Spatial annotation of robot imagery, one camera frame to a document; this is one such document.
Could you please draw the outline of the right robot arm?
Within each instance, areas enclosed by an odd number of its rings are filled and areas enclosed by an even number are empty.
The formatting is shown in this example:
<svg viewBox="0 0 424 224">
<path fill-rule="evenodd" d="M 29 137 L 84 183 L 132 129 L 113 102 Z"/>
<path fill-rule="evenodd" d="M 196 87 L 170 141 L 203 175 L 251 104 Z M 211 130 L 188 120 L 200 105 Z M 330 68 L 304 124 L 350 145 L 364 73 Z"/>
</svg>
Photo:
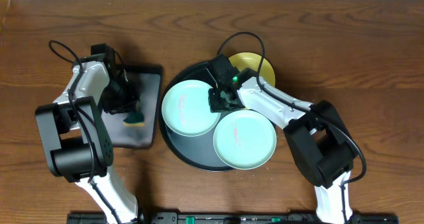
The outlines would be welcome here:
<svg viewBox="0 0 424 224">
<path fill-rule="evenodd" d="M 268 84 L 258 72 L 239 70 L 219 54 L 208 63 L 215 80 L 211 111 L 226 112 L 215 129 L 218 157 L 233 168 L 251 169 L 267 161 L 283 130 L 295 165 L 315 188 L 316 214 L 324 223 L 348 223 L 350 171 L 362 152 L 328 101 L 298 100 Z"/>
</svg>

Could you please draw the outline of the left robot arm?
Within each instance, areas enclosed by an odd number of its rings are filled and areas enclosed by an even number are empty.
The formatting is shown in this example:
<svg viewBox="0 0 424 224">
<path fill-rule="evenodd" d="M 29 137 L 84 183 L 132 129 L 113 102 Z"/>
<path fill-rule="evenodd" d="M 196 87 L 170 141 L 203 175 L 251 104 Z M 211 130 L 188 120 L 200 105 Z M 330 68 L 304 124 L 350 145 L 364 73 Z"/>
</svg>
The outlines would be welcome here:
<svg viewBox="0 0 424 224">
<path fill-rule="evenodd" d="M 101 117 L 123 114 L 125 127 L 144 124 L 139 98 L 116 52 L 94 52 L 73 62 L 64 92 L 36 108 L 35 118 L 50 172 L 85 190 L 106 223 L 142 223 L 136 197 L 113 167 L 113 142 Z"/>
</svg>

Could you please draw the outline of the green yellow sponge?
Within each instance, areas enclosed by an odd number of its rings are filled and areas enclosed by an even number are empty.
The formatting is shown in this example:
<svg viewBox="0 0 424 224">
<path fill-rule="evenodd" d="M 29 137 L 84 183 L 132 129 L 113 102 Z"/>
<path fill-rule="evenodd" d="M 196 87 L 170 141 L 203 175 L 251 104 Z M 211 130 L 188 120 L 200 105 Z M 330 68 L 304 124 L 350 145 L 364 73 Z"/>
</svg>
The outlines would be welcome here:
<svg viewBox="0 0 424 224">
<path fill-rule="evenodd" d="M 123 125 L 126 127 L 143 127 L 144 115 L 140 112 L 130 112 L 123 120 Z"/>
</svg>

